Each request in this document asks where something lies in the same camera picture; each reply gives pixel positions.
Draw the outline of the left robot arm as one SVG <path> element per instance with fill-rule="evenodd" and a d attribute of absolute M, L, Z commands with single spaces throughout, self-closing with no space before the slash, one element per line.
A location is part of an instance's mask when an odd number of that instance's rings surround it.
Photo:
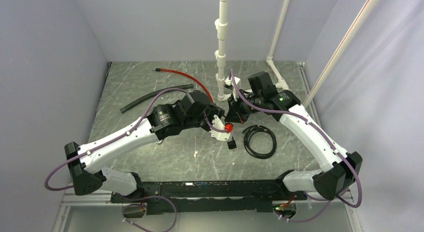
<path fill-rule="evenodd" d="M 139 201 L 144 195 L 139 175 L 113 170 L 107 163 L 187 129 L 202 128 L 218 141 L 227 141 L 232 137 L 232 127 L 222 122 L 224 113 L 205 93 L 195 90 L 174 103 L 150 104 L 136 121 L 102 139 L 82 145 L 67 144 L 65 153 L 71 161 L 68 169 L 74 193 L 84 196 L 104 190 L 119 193 L 131 202 Z"/>

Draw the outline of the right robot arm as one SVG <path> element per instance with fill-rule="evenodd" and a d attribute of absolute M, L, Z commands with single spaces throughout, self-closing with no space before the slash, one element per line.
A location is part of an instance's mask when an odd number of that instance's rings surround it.
<path fill-rule="evenodd" d="M 361 155 L 356 151 L 348 152 L 331 139 L 290 90 L 278 91 L 267 72 L 260 71 L 248 77 L 250 92 L 240 89 L 240 81 L 232 73 L 224 80 L 224 87 L 233 90 L 227 100 L 226 122 L 243 124 L 250 115 L 258 112 L 270 115 L 303 143 L 319 165 L 316 170 L 283 173 L 281 182 L 275 186 L 276 195 L 287 200 L 298 191 L 317 192 L 322 198 L 332 201 L 356 184 L 357 201 L 361 202 Z"/>

